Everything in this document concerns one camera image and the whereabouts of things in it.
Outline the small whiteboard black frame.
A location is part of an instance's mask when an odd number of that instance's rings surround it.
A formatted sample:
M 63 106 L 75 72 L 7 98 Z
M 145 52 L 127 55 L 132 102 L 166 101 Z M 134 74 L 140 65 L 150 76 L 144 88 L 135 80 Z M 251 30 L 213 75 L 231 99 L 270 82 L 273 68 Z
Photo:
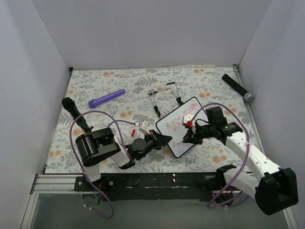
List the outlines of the small whiteboard black frame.
M 168 143 L 168 147 L 176 158 L 180 158 L 195 146 L 190 143 L 179 144 L 187 132 L 187 129 L 183 126 L 183 116 L 189 114 L 194 115 L 201 107 L 202 105 L 199 100 L 196 97 L 192 97 L 155 124 L 156 129 L 161 135 L 168 135 L 173 138 Z

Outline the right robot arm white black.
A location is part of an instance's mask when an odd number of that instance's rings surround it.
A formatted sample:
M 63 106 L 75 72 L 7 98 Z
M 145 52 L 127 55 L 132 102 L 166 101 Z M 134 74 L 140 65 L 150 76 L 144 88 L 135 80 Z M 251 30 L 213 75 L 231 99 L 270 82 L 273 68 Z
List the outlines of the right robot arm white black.
M 216 171 L 216 185 L 224 191 L 233 186 L 253 198 L 266 215 L 298 203 L 297 179 L 290 168 L 282 168 L 271 161 L 255 145 L 241 122 L 229 123 L 222 106 L 206 109 L 207 121 L 198 123 L 195 114 L 186 114 L 183 125 L 187 129 L 183 143 L 201 145 L 204 139 L 215 138 L 233 151 L 242 161 L 240 167 L 223 166 Z

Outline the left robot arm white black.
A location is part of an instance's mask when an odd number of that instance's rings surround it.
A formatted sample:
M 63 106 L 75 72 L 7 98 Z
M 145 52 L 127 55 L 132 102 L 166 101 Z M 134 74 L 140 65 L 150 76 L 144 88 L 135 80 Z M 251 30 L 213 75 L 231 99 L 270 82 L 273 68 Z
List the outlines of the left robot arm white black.
M 110 128 L 85 133 L 76 138 L 76 146 L 81 156 L 84 173 L 87 175 L 85 185 L 96 191 L 101 187 L 99 163 L 112 159 L 120 169 L 128 169 L 135 161 L 144 158 L 152 150 L 161 150 L 172 140 L 171 136 L 161 135 L 155 130 L 148 131 L 144 138 L 136 138 L 124 149 L 119 139 Z

